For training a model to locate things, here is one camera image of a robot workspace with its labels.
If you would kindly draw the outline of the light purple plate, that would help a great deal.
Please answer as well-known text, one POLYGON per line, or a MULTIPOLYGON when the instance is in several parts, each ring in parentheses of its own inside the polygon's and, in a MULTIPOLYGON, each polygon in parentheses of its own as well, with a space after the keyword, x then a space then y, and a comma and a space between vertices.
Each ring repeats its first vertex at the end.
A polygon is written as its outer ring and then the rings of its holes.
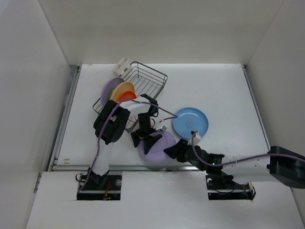
POLYGON ((173 159, 164 153, 164 150, 176 144, 174 136, 168 131, 159 131, 151 134, 151 136, 158 134, 161 134, 162 137, 151 147, 146 155, 144 154, 144 141, 141 140, 138 145, 139 157, 145 165, 159 166, 173 162, 173 159))

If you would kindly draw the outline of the blue plate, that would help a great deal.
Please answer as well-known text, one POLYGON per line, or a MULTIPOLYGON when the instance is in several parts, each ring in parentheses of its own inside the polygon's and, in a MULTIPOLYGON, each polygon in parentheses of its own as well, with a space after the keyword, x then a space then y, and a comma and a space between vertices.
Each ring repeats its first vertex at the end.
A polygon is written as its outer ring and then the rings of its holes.
POLYGON ((177 118, 172 121, 173 129, 178 136, 190 140, 191 132, 197 131, 202 137, 209 128, 209 122, 206 115, 199 109, 185 107, 176 112, 177 118))

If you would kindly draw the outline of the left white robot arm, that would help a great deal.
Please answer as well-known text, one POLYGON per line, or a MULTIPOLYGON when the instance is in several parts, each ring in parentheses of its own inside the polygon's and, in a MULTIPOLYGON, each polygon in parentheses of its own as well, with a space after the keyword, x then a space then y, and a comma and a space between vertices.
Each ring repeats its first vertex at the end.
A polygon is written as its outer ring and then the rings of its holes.
POLYGON ((131 133, 134 147, 144 141, 144 151, 147 153, 151 147, 162 137, 151 126, 151 117, 159 113, 157 100, 147 94, 136 99, 124 98, 119 102, 109 100, 99 113, 93 124, 95 135, 98 138, 98 152, 89 170, 91 185, 96 189, 105 187, 109 173, 109 162, 112 155, 112 143, 117 142, 124 133, 127 122, 131 117, 138 117, 139 128, 131 133))

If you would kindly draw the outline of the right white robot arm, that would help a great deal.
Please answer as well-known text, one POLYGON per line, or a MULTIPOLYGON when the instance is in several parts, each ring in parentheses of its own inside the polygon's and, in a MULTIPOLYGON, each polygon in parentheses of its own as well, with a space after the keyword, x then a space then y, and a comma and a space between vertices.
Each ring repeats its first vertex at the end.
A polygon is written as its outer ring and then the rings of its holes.
POLYGON ((270 147, 269 152, 255 156, 226 156, 207 153, 199 146, 181 139, 164 150, 178 162, 189 162, 200 171, 220 178, 224 187, 249 182, 280 182, 285 186, 305 187, 305 158, 280 146, 270 147))

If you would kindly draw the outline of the orange plate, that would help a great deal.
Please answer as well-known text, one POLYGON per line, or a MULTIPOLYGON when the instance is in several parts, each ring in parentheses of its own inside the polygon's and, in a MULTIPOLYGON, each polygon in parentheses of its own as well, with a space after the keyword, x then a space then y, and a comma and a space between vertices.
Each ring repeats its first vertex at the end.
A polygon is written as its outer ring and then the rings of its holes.
POLYGON ((137 95, 135 92, 133 91, 126 91, 124 93, 122 93, 119 98, 118 98, 118 102, 120 101, 126 101, 127 99, 136 99, 137 95))

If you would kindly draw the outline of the yellow plate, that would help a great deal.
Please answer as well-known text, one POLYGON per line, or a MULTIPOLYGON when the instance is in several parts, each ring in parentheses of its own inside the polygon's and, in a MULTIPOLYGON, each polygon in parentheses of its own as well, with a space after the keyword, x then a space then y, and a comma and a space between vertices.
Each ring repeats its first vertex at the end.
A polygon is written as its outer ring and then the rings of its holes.
POLYGON ((121 84, 119 84, 112 93, 112 98, 111 100, 118 102, 118 98, 119 96, 126 92, 126 91, 133 91, 135 92, 135 88, 134 85, 131 82, 123 82, 121 84))

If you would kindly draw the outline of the rear purple plate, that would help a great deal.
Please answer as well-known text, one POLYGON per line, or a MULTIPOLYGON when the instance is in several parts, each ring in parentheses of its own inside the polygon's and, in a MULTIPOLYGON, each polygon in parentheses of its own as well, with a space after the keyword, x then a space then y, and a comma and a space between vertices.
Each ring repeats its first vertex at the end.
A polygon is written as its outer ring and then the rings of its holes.
POLYGON ((108 102, 111 92, 121 83, 124 82, 124 79, 121 77, 115 77, 110 79, 102 89, 100 101, 102 107, 108 102))

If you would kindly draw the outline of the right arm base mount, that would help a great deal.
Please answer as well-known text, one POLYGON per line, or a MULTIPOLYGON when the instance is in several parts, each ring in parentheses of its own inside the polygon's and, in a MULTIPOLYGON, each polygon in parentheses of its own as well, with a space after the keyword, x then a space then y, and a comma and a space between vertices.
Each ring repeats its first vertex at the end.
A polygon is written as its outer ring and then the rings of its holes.
POLYGON ((232 176, 206 175, 207 196, 209 200, 250 200, 256 196, 252 183, 238 184, 232 176))

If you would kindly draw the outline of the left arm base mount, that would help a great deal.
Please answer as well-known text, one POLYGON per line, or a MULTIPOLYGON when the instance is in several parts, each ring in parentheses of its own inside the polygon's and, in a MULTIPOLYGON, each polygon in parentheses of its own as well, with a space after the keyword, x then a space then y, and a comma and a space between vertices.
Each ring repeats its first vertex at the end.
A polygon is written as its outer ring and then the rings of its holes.
POLYGON ((79 182, 78 189, 85 185, 81 191, 77 191, 77 200, 121 200, 122 173, 109 174, 102 187, 99 187, 91 179, 85 183, 86 177, 86 175, 81 173, 78 173, 75 177, 76 181, 79 182))

